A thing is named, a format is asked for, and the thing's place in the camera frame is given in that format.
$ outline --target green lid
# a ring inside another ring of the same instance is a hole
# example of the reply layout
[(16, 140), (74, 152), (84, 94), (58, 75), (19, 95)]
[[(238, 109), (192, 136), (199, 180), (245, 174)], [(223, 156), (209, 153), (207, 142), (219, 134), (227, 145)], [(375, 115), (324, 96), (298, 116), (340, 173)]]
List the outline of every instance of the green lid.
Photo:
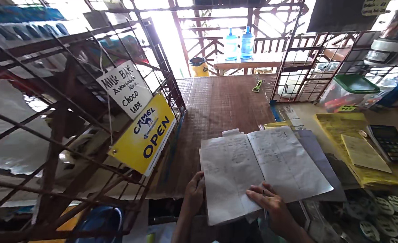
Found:
[(364, 76), (359, 74), (339, 74), (334, 80), (345, 90), (353, 94), (379, 93), (380, 89)]

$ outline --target forearm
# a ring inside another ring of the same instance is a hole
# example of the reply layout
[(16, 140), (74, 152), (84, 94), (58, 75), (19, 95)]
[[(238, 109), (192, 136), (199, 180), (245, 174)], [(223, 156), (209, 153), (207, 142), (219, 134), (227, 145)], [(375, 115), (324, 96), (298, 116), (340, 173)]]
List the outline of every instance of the forearm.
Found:
[(285, 240), (290, 243), (314, 243), (314, 241), (310, 238), (307, 232), (298, 226), (296, 230), (294, 230), (291, 234), (287, 234), (283, 237)]
[(189, 212), (185, 207), (181, 208), (180, 216), (178, 217), (178, 221), (172, 235), (171, 243), (188, 242), (193, 217), (194, 215), (192, 215), (191, 212)]

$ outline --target calculator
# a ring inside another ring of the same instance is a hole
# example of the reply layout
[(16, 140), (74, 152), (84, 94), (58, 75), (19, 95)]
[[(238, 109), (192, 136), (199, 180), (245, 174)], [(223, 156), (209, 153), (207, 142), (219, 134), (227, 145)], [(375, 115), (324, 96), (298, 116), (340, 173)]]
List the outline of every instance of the calculator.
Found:
[(398, 163), (398, 131), (396, 127), (369, 125), (367, 132), (381, 154), (388, 161)]

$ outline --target human hand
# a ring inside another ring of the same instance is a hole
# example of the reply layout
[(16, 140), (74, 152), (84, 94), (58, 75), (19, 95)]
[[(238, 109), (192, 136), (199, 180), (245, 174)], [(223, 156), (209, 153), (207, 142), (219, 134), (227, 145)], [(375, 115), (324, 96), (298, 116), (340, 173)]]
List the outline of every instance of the human hand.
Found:
[(274, 233), (288, 241), (300, 242), (298, 236), (304, 230), (294, 220), (283, 199), (275, 193), (271, 185), (262, 182), (262, 186), (252, 185), (246, 191), (247, 196), (269, 212), (269, 227)]
[(184, 202), (182, 203), (180, 214), (191, 217), (196, 215), (203, 203), (204, 187), (204, 172), (199, 171), (185, 188)]

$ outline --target open notebook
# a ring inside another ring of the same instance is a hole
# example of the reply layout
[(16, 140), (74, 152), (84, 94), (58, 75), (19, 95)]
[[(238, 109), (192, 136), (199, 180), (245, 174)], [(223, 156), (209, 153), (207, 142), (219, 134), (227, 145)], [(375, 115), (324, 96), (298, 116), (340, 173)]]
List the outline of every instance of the open notebook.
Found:
[(202, 140), (200, 157), (209, 225), (260, 209), (245, 191), (262, 181), (287, 203), (333, 190), (288, 126)]

